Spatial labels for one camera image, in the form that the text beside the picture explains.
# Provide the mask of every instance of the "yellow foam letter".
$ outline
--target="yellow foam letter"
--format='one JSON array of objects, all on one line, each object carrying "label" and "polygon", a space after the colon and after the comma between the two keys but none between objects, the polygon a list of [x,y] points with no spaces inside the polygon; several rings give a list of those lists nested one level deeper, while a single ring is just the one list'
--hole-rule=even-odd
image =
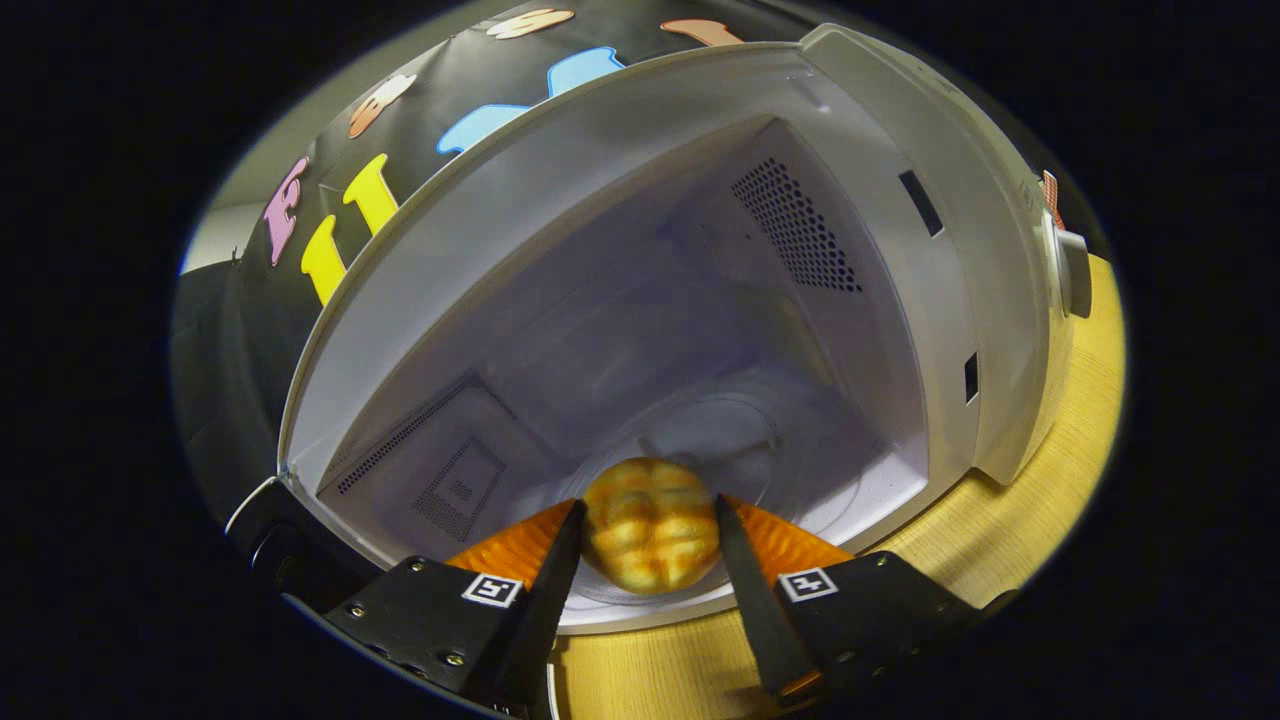
[{"label": "yellow foam letter", "polygon": [[392,197],[392,191],[383,179],[383,165],[387,164],[387,154],[374,158],[351,178],[347,192],[342,193],[343,204],[355,201],[360,208],[360,214],[365,217],[371,234],[387,224],[387,220],[396,214],[399,205]]},{"label": "yellow foam letter", "polygon": [[311,240],[302,251],[302,272],[311,275],[311,284],[320,296],[320,305],[329,304],[333,291],[347,274],[342,256],[338,255],[338,246],[333,242],[333,225],[337,222],[333,215],[326,217],[316,232],[311,233]]}]

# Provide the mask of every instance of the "foam letter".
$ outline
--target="foam letter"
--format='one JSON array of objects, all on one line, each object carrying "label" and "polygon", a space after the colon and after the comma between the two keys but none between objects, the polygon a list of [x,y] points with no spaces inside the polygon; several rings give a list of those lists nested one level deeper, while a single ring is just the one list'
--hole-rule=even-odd
[{"label": "foam letter", "polygon": [[302,170],[307,169],[308,161],[308,158],[302,158],[293,164],[293,169],[284,177],[284,182],[276,188],[275,195],[271,196],[271,201],[266,204],[266,211],[262,213],[262,219],[266,220],[266,229],[271,233],[273,266],[280,261],[280,252],[284,251],[284,243],[293,234],[293,225],[297,223],[297,218],[289,215],[289,210],[298,206],[298,200],[302,196],[302,184],[298,183],[297,177],[302,174]]}]

